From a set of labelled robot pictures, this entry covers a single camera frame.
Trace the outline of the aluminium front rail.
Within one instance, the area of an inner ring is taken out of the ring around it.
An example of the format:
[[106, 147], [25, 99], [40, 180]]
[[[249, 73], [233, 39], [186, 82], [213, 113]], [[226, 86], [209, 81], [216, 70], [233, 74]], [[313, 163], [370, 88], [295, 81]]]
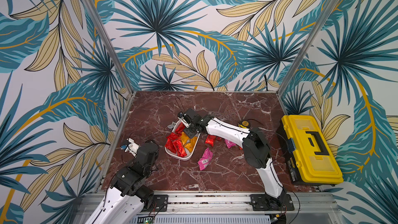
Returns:
[[[255, 212], [251, 192], [156, 191], [168, 195], [167, 209], [156, 214], [156, 224], [270, 223], [272, 211]], [[281, 210], [286, 224], [343, 224], [342, 212], [329, 192], [290, 192], [292, 211]]]

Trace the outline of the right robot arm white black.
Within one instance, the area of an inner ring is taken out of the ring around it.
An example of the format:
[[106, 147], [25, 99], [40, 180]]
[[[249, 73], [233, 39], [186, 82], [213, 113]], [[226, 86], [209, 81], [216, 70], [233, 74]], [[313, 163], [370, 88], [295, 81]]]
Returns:
[[185, 125], [185, 131], [190, 137], [206, 133], [231, 141], [242, 148], [246, 162], [256, 168], [266, 195], [280, 202], [285, 199], [287, 193], [275, 171], [269, 142], [258, 128], [240, 128], [212, 115], [202, 117], [191, 108], [184, 113], [180, 112], [178, 118]]

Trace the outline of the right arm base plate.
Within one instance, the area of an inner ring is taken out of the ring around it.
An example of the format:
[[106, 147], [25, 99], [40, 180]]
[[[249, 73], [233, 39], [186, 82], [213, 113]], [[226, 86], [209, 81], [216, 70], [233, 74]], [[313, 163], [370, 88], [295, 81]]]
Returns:
[[253, 211], [293, 211], [295, 207], [289, 194], [281, 195], [278, 198], [273, 198], [267, 194], [252, 194], [250, 195], [250, 205]]

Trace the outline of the magenta tea bag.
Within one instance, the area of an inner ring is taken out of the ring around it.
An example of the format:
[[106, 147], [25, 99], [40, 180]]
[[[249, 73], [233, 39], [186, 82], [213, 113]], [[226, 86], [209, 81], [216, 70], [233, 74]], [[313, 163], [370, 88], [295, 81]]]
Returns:
[[210, 148], [206, 148], [202, 157], [198, 161], [200, 171], [203, 171], [208, 167], [212, 158], [213, 158], [213, 152], [210, 150]]
[[229, 141], [229, 140], [226, 140], [226, 139], [225, 139], [224, 142], [225, 142], [225, 144], [226, 144], [226, 146], [227, 146], [228, 149], [230, 149], [230, 148], [236, 146], [235, 143], [233, 143], [233, 142], [231, 142], [231, 141]]

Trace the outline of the orange tea bag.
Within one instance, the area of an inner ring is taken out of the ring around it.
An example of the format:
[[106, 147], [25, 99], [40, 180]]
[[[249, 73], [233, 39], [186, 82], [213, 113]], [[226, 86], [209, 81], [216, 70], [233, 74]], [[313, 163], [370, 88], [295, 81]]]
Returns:
[[193, 149], [197, 143], [198, 137], [194, 136], [193, 138], [189, 138], [184, 132], [182, 132], [180, 140], [184, 148], [189, 152], [192, 153]]

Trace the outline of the white plastic storage box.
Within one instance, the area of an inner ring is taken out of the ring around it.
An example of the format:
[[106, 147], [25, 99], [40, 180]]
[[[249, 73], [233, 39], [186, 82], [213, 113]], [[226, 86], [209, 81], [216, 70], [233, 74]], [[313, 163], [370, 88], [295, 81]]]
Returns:
[[[176, 122], [176, 124], [174, 125], [174, 128], [172, 129], [172, 132], [175, 131], [175, 129], [177, 128], [177, 126], [178, 126], [180, 123], [181, 123], [181, 120], [178, 120], [178, 121]], [[195, 147], [194, 147], [194, 149], [193, 149], [193, 152], [192, 152], [192, 153], [189, 153], [189, 152], [185, 149], [185, 150], [186, 150], [186, 153], [187, 153], [187, 156], [186, 156], [185, 158], [178, 157], [176, 154], [170, 152], [170, 151], [169, 151], [168, 149], [166, 149], [166, 148], [164, 148], [164, 150], [165, 150], [165, 152], [166, 152], [168, 155], [170, 155], [171, 157], [173, 157], [173, 158], [175, 158], [175, 159], [179, 159], [179, 160], [182, 160], [182, 161], [188, 161], [188, 160], [190, 160], [191, 157], [193, 156], [193, 154], [194, 154], [194, 152], [195, 152], [195, 149], [196, 149], [196, 147], [197, 147], [198, 141], [199, 141], [199, 137], [200, 137], [201, 135], [200, 135], [200, 134], [197, 134], [196, 136], [198, 137], [198, 140], [197, 140], [197, 143], [196, 143], [196, 145], [195, 145]]]

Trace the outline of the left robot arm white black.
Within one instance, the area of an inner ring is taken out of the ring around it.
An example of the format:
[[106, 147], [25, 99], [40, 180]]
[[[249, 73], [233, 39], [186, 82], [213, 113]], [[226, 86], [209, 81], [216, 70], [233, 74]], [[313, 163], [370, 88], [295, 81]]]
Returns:
[[153, 204], [154, 192], [145, 186], [159, 156], [159, 146], [146, 142], [134, 161], [121, 168], [110, 182], [102, 202], [86, 221], [87, 224], [128, 224], [134, 216]]

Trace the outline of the yellow black tape measure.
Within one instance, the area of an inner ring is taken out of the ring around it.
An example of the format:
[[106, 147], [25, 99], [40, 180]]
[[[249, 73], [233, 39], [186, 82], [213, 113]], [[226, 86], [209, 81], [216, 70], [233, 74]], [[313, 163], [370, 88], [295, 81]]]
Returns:
[[251, 127], [251, 124], [250, 124], [250, 122], [249, 122], [248, 120], [241, 120], [241, 121], [238, 123], [238, 126], [239, 126], [240, 128], [249, 129], [249, 128]]

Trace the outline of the yellow black toolbox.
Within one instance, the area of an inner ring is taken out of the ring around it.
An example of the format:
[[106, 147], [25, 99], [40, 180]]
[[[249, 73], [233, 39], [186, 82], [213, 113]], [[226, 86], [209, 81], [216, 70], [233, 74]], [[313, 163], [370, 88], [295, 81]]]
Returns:
[[284, 115], [277, 134], [294, 184], [321, 186], [343, 182], [343, 173], [313, 116]]

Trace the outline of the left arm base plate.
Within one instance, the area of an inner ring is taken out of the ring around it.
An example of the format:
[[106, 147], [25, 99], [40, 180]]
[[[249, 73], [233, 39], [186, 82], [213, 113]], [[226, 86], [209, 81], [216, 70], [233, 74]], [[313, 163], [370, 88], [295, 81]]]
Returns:
[[166, 212], [169, 201], [169, 195], [154, 195], [152, 203], [142, 212]]

